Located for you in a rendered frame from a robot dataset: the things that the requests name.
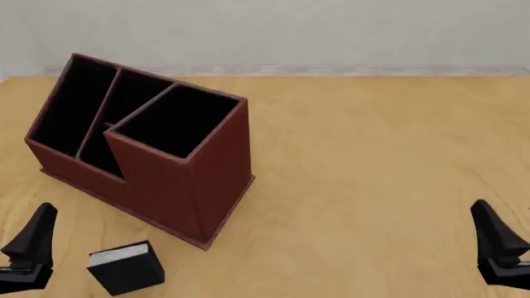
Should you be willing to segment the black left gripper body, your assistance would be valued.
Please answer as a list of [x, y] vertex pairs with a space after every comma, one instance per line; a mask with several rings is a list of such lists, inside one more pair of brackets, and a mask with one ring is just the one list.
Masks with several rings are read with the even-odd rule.
[[44, 264], [29, 268], [0, 267], [0, 292], [44, 290], [53, 270]]

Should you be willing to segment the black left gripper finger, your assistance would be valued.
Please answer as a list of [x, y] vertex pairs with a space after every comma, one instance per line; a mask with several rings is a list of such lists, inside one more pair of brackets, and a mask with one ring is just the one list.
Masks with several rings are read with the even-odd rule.
[[25, 227], [10, 243], [0, 249], [10, 262], [53, 267], [52, 239], [58, 210], [42, 203]]

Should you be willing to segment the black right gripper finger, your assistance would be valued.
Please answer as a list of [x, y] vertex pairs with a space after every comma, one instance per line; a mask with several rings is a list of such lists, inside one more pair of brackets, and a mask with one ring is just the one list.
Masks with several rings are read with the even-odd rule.
[[486, 200], [476, 200], [470, 208], [475, 225], [478, 263], [494, 260], [500, 265], [523, 265], [520, 257], [530, 243], [517, 235]]

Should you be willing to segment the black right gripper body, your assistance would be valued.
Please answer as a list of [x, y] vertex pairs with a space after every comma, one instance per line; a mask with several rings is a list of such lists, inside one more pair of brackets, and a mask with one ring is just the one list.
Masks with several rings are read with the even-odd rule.
[[479, 262], [478, 269], [487, 285], [530, 287], [530, 265], [501, 266], [487, 259]]

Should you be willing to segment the black book with white pages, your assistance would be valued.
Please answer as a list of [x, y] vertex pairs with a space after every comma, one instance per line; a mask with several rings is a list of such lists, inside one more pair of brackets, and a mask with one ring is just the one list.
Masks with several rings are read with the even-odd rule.
[[147, 240], [90, 253], [87, 270], [111, 296], [165, 282], [165, 271]]

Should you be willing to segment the red-brown desk caddy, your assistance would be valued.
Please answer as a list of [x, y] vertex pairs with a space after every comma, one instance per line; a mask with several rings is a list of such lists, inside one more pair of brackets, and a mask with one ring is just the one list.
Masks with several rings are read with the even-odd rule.
[[82, 54], [25, 141], [47, 175], [203, 249], [254, 180], [247, 99]]

